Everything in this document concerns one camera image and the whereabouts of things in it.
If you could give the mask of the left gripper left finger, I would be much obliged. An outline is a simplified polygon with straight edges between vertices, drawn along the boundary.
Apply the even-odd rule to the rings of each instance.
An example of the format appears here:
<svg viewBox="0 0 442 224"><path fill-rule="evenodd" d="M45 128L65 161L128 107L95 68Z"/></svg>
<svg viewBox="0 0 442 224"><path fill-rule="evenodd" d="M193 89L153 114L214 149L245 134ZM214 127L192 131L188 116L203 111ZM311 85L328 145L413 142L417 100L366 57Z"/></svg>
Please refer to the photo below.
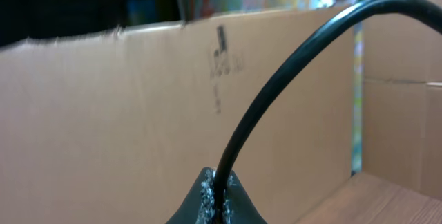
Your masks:
<svg viewBox="0 0 442 224"><path fill-rule="evenodd" d="M213 178L212 168L204 167L166 224L211 224L216 213Z"/></svg>

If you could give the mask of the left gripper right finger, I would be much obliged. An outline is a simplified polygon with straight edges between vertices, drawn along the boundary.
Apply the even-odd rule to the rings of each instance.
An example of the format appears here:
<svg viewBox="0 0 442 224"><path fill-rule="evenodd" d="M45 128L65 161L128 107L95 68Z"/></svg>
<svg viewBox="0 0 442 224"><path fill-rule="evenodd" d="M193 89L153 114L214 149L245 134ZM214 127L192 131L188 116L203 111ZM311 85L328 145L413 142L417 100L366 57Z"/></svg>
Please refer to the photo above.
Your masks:
<svg viewBox="0 0 442 224"><path fill-rule="evenodd" d="M267 224L234 171L231 172L224 191L222 220L226 224Z"/></svg>

